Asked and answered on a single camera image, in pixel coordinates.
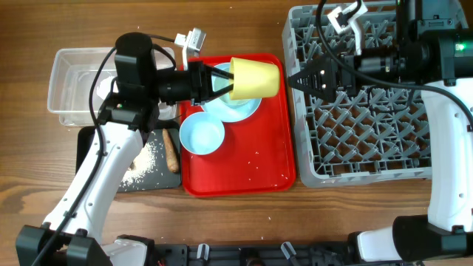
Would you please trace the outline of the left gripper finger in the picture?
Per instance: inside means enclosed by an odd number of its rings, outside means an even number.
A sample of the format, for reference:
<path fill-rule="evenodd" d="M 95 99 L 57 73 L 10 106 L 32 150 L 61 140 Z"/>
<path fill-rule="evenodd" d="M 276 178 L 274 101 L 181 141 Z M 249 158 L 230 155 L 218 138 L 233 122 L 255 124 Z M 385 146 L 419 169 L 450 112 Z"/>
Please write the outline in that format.
<path fill-rule="evenodd" d="M 224 94 L 227 94 L 229 92 L 231 92 L 232 90 L 234 89 L 234 85 L 233 84 L 229 84 L 228 86 L 224 87 L 224 88 L 221 88 L 217 91 L 214 91 L 213 89 L 210 89 L 209 91 L 209 98 L 208 98 L 208 102 L 212 101 L 212 100 L 215 100 L 221 96 L 223 96 Z"/>
<path fill-rule="evenodd" d="M 222 69 L 218 69 L 214 66 L 209 66 L 207 64 L 204 64 L 204 73 L 206 74 L 206 77 L 208 80 L 211 80 L 213 76 L 218 77 L 218 78 L 224 78 L 227 80 L 233 80 L 234 79 L 234 74 L 227 72 Z"/>

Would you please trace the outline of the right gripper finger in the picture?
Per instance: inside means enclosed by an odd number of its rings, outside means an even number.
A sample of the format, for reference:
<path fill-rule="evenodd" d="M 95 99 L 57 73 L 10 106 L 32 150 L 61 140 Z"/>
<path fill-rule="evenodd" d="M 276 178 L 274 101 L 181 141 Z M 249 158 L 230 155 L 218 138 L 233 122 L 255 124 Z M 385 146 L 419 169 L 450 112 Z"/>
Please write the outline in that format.
<path fill-rule="evenodd" d="M 289 79 L 303 78 L 309 74 L 317 74 L 322 78 L 329 78 L 336 71 L 336 62 L 326 55 L 319 56 L 306 64 L 306 67 L 295 74 L 289 76 Z"/>
<path fill-rule="evenodd" d="M 336 79 L 320 73 L 298 73 L 288 78 L 289 86 L 316 98 L 333 103 L 336 100 Z"/>

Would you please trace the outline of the yellow cup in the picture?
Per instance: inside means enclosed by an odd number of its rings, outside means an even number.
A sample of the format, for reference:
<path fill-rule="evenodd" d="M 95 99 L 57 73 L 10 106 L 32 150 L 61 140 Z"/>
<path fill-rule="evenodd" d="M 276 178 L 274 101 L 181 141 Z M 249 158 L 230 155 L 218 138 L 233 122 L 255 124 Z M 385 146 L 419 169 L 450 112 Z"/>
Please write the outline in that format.
<path fill-rule="evenodd" d="M 234 75 L 231 100 L 272 98 L 279 93 L 280 71 L 275 64 L 233 57 L 230 72 Z"/>

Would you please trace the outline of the small light blue bowl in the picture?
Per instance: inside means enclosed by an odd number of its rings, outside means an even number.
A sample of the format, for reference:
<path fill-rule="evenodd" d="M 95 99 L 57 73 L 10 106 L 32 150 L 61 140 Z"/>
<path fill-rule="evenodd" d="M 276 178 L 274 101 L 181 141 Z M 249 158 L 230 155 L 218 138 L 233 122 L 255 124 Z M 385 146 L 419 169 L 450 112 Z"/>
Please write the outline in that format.
<path fill-rule="evenodd" d="M 196 112 L 180 126 L 182 147 L 195 155 L 215 152 L 225 139 L 225 127 L 220 119 L 207 112 Z"/>

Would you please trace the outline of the brown sausage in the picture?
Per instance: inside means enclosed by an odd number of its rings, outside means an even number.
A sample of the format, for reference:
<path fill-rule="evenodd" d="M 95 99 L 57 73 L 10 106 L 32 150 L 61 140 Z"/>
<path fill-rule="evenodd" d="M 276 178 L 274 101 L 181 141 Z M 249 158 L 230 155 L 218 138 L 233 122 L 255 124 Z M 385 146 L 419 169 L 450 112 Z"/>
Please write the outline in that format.
<path fill-rule="evenodd" d="M 180 164 L 179 160 L 177 159 L 177 154 L 174 150 L 171 135 L 169 134 L 169 131 L 167 129 L 162 130 L 162 135 L 163 143 L 165 146 L 166 164 L 168 170 L 172 173 L 178 173 L 180 171 Z"/>

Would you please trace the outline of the white napkin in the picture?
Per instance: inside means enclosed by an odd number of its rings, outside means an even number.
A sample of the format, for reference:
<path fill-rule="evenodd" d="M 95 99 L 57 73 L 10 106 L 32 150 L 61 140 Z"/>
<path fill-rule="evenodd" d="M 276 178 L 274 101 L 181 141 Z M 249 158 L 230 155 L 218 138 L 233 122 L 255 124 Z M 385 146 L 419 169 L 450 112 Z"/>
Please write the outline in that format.
<path fill-rule="evenodd" d="M 115 77 L 108 77 L 100 82 L 97 88 L 97 96 L 105 100 L 110 92 L 118 92 L 118 87 L 115 84 Z"/>

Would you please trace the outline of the light green bowl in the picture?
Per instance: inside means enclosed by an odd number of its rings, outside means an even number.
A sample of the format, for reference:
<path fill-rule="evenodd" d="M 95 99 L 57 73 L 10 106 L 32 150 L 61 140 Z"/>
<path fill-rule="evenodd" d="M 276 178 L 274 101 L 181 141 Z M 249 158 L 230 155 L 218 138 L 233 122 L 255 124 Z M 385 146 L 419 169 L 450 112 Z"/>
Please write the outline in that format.
<path fill-rule="evenodd" d="M 230 64 L 229 63 L 223 63 L 223 64 L 218 64 L 216 65 L 217 69 L 221 69 L 225 72 L 230 72 Z M 212 86 L 214 91 L 219 91 L 221 89 L 224 89 L 230 84 L 230 81 L 226 78 L 220 78 L 215 75 L 212 76 Z M 235 100 L 230 99 L 230 95 L 228 93 L 222 95 L 219 97 L 219 100 L 225 103 L 226 105 L 229 106 L 236 106 L 237 102 Z"/>

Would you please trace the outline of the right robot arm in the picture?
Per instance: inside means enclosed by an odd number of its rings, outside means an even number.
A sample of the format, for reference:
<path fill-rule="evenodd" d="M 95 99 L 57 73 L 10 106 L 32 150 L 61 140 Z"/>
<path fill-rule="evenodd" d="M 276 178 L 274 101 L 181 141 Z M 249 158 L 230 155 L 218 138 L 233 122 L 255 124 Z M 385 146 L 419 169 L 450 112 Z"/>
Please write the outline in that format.
<path fill-rule="evenodd" d="M 432 193 L 425 215 L 400 216 L 389 228 L 352 233 L 338 255 L 343 265 L 417 262 L 472 254 L 472 31 L 458 29 L 455 2 L 399 1 L 396 23 L 400 44 L 378 59 L 373 71 L 363 50 L 350 61 L 328 52 L 292 75 L 294 88 L 330 100 L 333 76 L 363 83 L 419 91 L 429 121 Z"/>

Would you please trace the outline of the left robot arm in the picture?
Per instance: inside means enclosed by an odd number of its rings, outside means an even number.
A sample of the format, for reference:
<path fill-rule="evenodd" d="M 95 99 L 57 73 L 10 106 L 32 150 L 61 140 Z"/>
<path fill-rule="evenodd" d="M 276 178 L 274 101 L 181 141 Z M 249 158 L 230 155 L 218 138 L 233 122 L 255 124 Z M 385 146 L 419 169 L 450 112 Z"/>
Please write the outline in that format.
<path fill-rule="evenodd" d="M 154 241 L 120 236 L 101 242 L 106 215 L 129 165 L 145 146 L 159 116 L 159 102 L 209 102 L 220 96 L 213 77 L 232 79 L 229 72 L 187 63 L 158 69 L 160 51 L 154 35 L 120 36 L 108 57 L 116 77 L 99 109 L 91 109 L 95 136 L 62 200 L 38 227 L 24 226 L 16 239 L 21 265 L 151 265 Z"/>

